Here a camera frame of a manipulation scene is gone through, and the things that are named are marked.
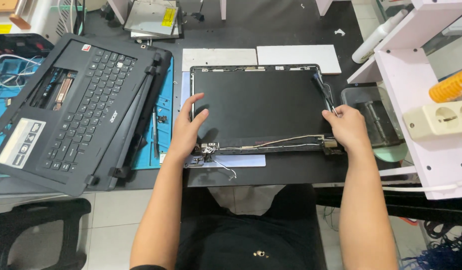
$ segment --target workbench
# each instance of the workbench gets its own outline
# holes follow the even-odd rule
[[[221,20],[219,0],[205,0],[201,13],[204,21],[184,17],[180,39],[157,40],[153,46],[169,50],[174,56],[173,118],[180,109],[181,61],[184,48],[244,48],[272,45],[333,44],[342,73],[326,75],[332,88],[335,104],[341,104],[342,89],[353,87],[346,82],[360,65],[351,59],[363,42],[351,1],[333,2],[325,16],[319,15],[315,0],[233,0],[227,3],[226,21]],[[342,29],[345,35],[335,34]],[[107,21],[94,11],[86,20],[86,36],[134,42],[121,27],[109,28]],[[375,86],[361,83],[360,87]],[[378,161],[380,170],[400,167],[399,163]],[[185,169],[184,183],[188,187],[221,187],[247,185],[286,185],[297,183],[344,182],[348,168],[347,157],[326,158],[322,152],[281,152],[266,155],[266,166],[234,168],[237,179],[229,181],[223,168]],[[158,169],[138,170],[118,182],[116,190],[153,188]],[[23,194],[56,193],[54,190],[14,178],[0,181],[0,195],[13,197]]]

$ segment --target person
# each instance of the person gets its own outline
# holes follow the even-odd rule
[[[207,109],[193,121],[191,96],[176,118],[169,151],[156,179],[130,256],[132,270],[326,269],[311,184],[287,185],[262,216],[235,215],[207,188],[184,188],[182,168]],[[349,166],[339,236],[343,266],[397,269],[397,257],[378,167],[364,117],[354,108],[324,110]]]

